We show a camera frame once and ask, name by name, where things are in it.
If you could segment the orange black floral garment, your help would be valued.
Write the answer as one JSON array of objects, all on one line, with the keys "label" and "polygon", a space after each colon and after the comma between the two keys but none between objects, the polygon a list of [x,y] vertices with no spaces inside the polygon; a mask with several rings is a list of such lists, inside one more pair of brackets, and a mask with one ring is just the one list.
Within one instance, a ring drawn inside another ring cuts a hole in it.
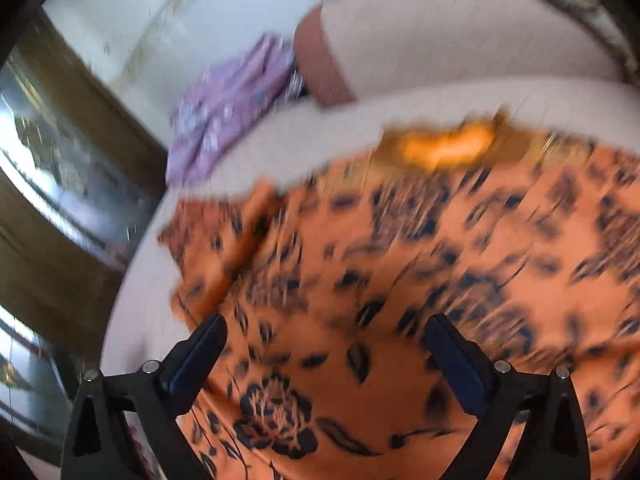
[{"label": "orange black floral garment", "polygon": [[424,174],[336,160],[187,197],[158,240],[189,327],[228,324],[181,429],[209,479],[435,479],[472,430],[426,348],[443,313],[495,360],[565,366],[591,474],[639,440],[639,155],[536,131],[524,160]]}]

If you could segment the dark wooden glass door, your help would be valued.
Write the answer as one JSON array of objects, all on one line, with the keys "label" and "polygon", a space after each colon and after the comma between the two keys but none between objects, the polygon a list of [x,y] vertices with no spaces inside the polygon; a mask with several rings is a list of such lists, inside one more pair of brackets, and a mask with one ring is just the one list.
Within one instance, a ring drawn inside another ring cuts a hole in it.
[{"label": "dark wooden glass door", "polygon": [[1,430],[57,465],[166,152],[43,11],[1,54]]}]

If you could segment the purple floral cloth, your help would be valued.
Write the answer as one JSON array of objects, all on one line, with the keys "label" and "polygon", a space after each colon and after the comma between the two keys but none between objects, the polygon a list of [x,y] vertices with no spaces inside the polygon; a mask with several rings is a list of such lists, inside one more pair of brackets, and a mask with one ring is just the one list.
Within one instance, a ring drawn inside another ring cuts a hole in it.
[{"label": "purple floral cloth", "polygon": [[262,35],[247,51],[204,70],[171,115],[166,183],[207,179],[229,148],[303,88],[293,41],[278,34]]}]

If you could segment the pink bolster with brown end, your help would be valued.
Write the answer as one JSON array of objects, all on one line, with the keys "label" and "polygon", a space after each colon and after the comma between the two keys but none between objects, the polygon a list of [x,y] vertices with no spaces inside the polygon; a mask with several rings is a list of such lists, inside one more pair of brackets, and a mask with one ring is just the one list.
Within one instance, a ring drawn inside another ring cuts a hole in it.
[{"label": "pink bolster with brown end", "polygon": [[298,24],[297,68],[324,107],[447,81],[632,81],[585,26],[544,0],[324,0]]}]

